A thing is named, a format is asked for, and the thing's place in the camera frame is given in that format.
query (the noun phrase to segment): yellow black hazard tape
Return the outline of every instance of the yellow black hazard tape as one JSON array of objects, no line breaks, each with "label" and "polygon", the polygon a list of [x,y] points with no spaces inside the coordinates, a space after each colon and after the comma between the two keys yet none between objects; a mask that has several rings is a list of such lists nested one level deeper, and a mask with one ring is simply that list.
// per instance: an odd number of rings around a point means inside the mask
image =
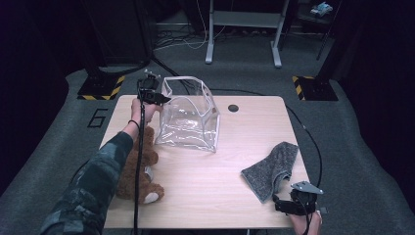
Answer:
[{"label": "yellow black hazard tape", "polygon": [[121,84],[124,82],[125,76],[122,76],[118,79],[115,84],[113,91],[108,93],[108,95],[78,95],[78,100],[113,100],[118,94]]},{"label": "yellow black hazard tape", "polygon": [[294,86],[296,87],[297,95],[300,100],[305,100],[304,92],[300,85],[300,78],[314,79],[313,76],[293,76]]}]

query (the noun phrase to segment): sleeve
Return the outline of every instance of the sleeve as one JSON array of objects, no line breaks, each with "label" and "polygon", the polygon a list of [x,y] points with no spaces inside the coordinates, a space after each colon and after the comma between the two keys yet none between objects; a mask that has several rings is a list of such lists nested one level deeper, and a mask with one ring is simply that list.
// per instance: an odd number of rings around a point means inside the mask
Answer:
[{"label": "sleeve", "polygon": [[79,171],[47,215],[40,234],[102,234],[107,210],[133,145],[120,132]]}]

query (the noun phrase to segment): gray felt cloth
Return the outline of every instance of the gray felt cloth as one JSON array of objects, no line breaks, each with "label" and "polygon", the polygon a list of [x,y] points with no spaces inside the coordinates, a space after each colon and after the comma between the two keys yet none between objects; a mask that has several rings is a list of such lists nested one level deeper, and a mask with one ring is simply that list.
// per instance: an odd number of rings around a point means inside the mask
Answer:
[{"label": "gray felt cloth", "polygon": [[278,193],[281,180],[291,177],[298,151],[297,145],[281,142],[268,157],[242,170],[242,175],[262,203]]}]

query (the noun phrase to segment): clear plastic container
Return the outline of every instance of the clear plastic container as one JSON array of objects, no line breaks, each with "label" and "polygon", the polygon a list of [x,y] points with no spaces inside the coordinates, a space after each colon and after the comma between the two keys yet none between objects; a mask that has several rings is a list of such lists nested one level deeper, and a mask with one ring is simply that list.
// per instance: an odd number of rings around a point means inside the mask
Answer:
[{"label": "clear plastic container", "polygon": [[[174,95],[172,80],[180,80],[190,95]],[[216,152],[220,113],[205,84],[192,76],[165,77],[161,93],[171,100],[163,105],[155,143]]]}]

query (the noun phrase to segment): brown teddy bear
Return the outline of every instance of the brown teddy bear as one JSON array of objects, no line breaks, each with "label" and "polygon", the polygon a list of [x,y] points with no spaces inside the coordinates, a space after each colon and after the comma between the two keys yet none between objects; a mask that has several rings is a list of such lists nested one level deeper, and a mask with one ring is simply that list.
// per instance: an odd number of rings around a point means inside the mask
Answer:
[{"label": "brown teddy bear", "polygon": [[[139,204],[149,204],[160,200],[164,196],[164,189],[159,185],[152,183],[153,173],[151,165],[159,161],[159,155],[153,150],[155,131],[152,127],[146,126],[144,129],[143,139],[143,157],[140,167],[139,176]],[[119,178],[116,188],[116,195],[122,199],[134,200],[135,169],[138,160],[139,140],[134,141],[133,148],[128,154],[125,167]]]}]

